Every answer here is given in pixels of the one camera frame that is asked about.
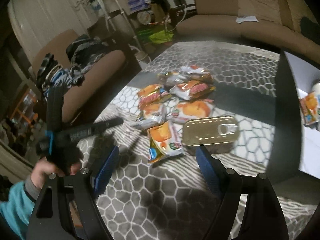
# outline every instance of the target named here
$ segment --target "gray cuff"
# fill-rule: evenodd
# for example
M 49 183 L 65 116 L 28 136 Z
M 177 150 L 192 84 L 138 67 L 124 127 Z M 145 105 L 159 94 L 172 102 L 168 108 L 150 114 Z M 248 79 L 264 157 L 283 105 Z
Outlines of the gray cuff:
M 26 178 L 24 181 L 24 188 L 25 191 L 34 199 L 37 200 L 40 190 L 36 188 L 35 185 L 33 185 L 30 175 Z

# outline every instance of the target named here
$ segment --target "can lid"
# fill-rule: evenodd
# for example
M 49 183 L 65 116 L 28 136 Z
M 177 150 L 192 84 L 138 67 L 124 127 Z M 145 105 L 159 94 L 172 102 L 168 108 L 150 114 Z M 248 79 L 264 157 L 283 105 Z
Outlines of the can lid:
M 233 143 L 239 135 L 238 122 L 229 115 L 189 120 L 182 128 L 187 146 Z

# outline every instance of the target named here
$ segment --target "silver bolt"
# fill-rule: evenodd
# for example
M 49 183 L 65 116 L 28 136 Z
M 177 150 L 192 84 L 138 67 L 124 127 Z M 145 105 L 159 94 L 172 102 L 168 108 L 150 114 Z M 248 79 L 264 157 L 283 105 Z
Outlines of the silver bolt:
M 226 169 L 226 172 L 227 172 L 228 174 L 230 174 L 230 175 L 235 174 L 235 170 L 232 169 L 232 168 L 227 168 L 227 169 Z
M 260 179 L 266 179 L 267 178 L 266 174 L 264 174 L 264 173 L 259 173 L 259 177 L 260 177 Z
M 51 173 L 49 175 L 49 179 L 55 179 L 56 177 L 57 177 L 57 174 L 55 174 L 55 173 Z
M 80 170 L 81 174 L 87 174 L 89 172 L 89 169 L 88 168 L 82 168 Z

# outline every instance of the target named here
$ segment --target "open box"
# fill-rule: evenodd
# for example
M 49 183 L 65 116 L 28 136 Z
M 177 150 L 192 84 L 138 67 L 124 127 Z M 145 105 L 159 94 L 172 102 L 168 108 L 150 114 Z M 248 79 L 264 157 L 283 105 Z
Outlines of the open box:
M 275 135 L 266 174 L 277 195 L 320 201 L 320 131 L 303 125 L 299 97 L 320 78 L 320 66 L 282 51 L 276 74 Z

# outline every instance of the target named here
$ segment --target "blue clip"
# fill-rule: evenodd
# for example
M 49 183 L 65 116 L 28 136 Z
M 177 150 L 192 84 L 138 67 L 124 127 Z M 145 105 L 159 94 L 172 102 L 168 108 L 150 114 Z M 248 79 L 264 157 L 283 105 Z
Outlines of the blue clip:
M 54 133 L 52 131 L 45 131 L 45 136 L 50 138 L 49 154 L 51 155 Z

